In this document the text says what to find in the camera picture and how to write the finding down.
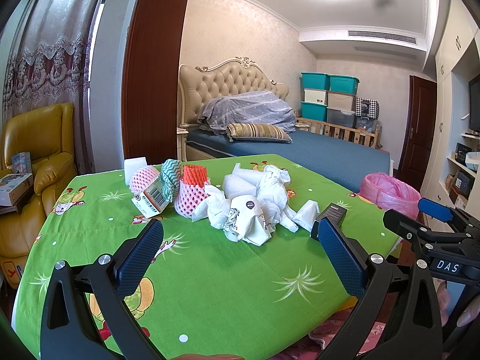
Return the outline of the person's right hand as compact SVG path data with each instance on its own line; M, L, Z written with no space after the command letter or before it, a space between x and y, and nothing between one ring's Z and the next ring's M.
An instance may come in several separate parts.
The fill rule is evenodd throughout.
M440 273L437 289L442 324L442 359L479 359L479 283L457 282L454 276ZM464 286L451 303L448 282Z

